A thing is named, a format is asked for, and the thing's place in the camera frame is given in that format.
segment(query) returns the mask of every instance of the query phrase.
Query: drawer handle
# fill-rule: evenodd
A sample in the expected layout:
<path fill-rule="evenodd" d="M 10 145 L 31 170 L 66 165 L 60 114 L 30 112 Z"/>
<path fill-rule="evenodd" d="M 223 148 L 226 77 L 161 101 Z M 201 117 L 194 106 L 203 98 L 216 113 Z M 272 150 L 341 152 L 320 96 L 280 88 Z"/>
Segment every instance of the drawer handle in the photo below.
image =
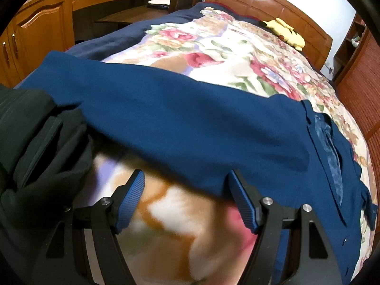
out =
<path fill-rule="evenodd" d="M 16 57 L 17 57 L 19 51 L 17 49 L 16 35 L 15 34 L 12 34 L 12 43 L 13 43 L 13 47 L 14 47 L 14 53 L 16 54 Z"/>
<path fill-rule="evenodd" d="M 9 67 L 10 66 L 9 56 L 8 56 L 8 52 L 6 51 L 6 44 L 5 44 L 5 42 L 3 42 L 3 53 L 4 53 L 4 57 L 6 59 L 6 63 L 8 65 L 8 67 Z"/>

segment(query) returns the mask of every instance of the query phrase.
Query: folded white cloth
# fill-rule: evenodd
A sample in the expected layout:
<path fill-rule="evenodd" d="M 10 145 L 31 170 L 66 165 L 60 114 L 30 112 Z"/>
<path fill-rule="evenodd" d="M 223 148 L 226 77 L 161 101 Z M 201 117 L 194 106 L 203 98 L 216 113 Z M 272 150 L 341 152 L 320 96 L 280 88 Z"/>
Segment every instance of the folded white cloth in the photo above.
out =
<path fill-rule="evenodd" d="M 155 5 L 160 5 L 160 4 L 169 5 L 170 4 L 170 0 L 151 0 L 148 3 L 149 4 L 155 4 Z"/>

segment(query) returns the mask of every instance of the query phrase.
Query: floral blanket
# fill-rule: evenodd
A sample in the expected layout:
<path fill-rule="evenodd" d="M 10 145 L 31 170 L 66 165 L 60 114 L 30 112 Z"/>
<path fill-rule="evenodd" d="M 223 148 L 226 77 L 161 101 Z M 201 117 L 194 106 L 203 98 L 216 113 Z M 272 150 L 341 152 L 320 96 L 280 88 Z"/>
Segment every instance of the floral blanket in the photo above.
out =
<path fill-rule="evenodd" d="M 366 142 L 328 80 L 273 34 L 211 7 L 201 13 L 203 17 L 186 24 L 152 26 L 139 44 L 104 62 L 159 67 L 263 97 L 281 93 L 298 101 L 308 99 L 314 111 L 328 114 L 351 143 L 361 179 L 377 203 Z M 138 285 L 237 284 L 256 236 L 244 227 L 233 203 L 188 190 L 117 146 L 107 145 L 95 167 L 95 186 L 83 190 L 78 197 L 82 204 L 112 194 L 133 169 L 146 172 L 141 201 L 129 228 L 119 235 Z M 354 275 L 370 255 L 374 237 L 363 214 L 360 222 L 362 245 Z"/>

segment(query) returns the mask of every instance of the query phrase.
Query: silver screw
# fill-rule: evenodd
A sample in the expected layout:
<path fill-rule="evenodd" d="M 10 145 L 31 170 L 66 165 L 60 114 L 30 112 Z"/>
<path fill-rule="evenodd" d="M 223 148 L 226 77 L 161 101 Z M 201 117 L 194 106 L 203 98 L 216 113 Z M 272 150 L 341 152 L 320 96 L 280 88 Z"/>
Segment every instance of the silver screw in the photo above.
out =
<path fill-rule="evenodd" d="M 103 197 L 102 199 L 100 199 L 100 201 L 101 201 L 102 205 L 109 205 L 109 203 L 111 202 L 111 198 L 110 197 Z"/>
<path fill-rule="evenodd" d="M 309 204 L 304 204 L 304 205 L 302 206 L 302 209 L 303 209 L 304 211 L 306 211 L 306 212 L 310 212 L 311 210 L 313 210 L 313 209 L 311 208 L 311 205 L 309 205 Z"/>
<path fill-rule="evenodd" d="M 265 205 L 271 205 L 273 203 L 273 199 L 270 197 L 264 197 L 263 198 L 263 204 Z"/>

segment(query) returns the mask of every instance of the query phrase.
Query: yellow plush toy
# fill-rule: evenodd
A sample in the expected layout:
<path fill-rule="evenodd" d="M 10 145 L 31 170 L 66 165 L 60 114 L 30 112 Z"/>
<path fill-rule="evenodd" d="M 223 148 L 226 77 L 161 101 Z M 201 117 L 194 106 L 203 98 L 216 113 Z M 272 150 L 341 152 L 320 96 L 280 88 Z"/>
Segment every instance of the yellow plush toy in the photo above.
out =
<path fill-rule="evenodd" d="M 271 20 L 270 22 L 264 21 L 267 28 L 271 29 L 274 34 L 280 37 L 281 40 L 287 42 L 290 46 L 294 47 L 298 51 L 302 51 L 305 47 L 305 40 L 301 35 L 294 32 L 294 28 L 289 26 L 285 21 L 280 18 Z"/>

